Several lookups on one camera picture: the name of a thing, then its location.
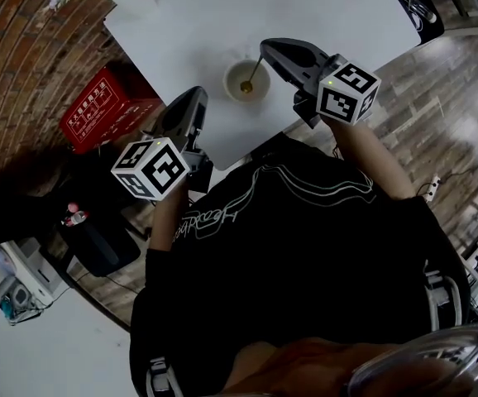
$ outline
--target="power strip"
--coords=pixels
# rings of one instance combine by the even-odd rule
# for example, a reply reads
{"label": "power strip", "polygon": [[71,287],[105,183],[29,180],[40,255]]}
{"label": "power strip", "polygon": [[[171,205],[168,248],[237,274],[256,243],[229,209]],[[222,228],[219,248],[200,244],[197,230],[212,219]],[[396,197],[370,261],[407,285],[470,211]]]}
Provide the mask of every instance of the power strip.
{"label": "power strip", "polygon": [[439,177],[437,175],[434,175],[432,178],[432,182],[428,186],[427,192],[424,195],[424,199],[427,201],[427,203],[430,203],[432,200],[434,200],[434,197],[436,196],[437,192],[437,187],[439,187]]}

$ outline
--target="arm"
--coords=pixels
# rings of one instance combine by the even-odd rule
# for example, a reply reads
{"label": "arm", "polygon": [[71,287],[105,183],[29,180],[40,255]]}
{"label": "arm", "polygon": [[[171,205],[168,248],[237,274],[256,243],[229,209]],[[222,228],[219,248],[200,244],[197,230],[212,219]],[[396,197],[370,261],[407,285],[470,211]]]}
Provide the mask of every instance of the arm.
{"label": "arm", "polygon": [[183,180],[155,207],[149,248],[170,251],[182,213],[188,207],[188,183]]}
{"label": "arm", "polygon": [[325,117],[323,120],[331,127],[344,159],[373,179],[392,199],[415,196],[406,172],[366,124],[351,127]]}

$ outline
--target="white table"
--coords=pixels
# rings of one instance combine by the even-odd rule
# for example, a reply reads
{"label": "white table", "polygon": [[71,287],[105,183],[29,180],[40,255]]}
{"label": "white table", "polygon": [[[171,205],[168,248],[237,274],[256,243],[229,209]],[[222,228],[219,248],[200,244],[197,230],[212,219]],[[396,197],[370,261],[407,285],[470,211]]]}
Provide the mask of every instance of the white table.
{"label": "white table", "polygon": [[195,85],[209,94],[199,145],[224,170],[299,118],[295,88],[272,69],[265,100],[233,102],[224,92],[228,66],[256,60],[265,38],[310,41],[378,69],[420,42],[397,0],[156,0],[135,17],[115,8],[105,19],[132,62],[164,103]]}

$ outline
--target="red plastic box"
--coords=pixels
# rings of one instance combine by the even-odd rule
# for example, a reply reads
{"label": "red plastic box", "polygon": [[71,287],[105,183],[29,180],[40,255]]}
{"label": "red plastic box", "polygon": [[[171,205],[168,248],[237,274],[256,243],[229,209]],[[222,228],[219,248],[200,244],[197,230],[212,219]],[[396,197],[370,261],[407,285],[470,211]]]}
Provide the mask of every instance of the red plastic box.
{"label": "red plastic box", "polygon": [[134,65],[110,62],[83,90],[60,129],[85,153],[136,129],[162,101]]}

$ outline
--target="red brick wall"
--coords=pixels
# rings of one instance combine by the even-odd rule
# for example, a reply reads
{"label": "red brick wall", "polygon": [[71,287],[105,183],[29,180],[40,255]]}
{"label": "red brick wall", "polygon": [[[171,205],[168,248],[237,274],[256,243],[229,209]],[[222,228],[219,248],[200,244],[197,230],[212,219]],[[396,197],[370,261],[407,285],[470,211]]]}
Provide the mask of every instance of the red brick wall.
{"label": "red brick wall", "polygon": [[110,0],[0,0],[0,172],[64,145],[58,122],[94,74],[124,57],[103,28]]}

